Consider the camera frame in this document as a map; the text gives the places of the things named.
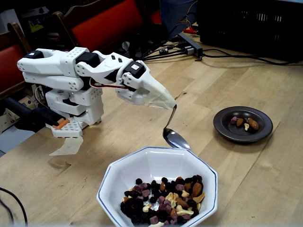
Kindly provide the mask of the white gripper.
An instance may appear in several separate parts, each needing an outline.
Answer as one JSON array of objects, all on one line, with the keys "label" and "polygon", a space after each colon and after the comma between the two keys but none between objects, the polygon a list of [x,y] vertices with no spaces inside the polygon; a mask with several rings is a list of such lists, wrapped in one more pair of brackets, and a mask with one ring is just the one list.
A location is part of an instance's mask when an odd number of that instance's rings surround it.
[{"label": "white gripper", "polygon": [[151,70],[136,61],[131,61],[118,70],[116,85],[122,87],[116,88],[119,98],[131,104],[144,106],[149,105],[150,92],[164,90],[164,86],[151,75]]}]

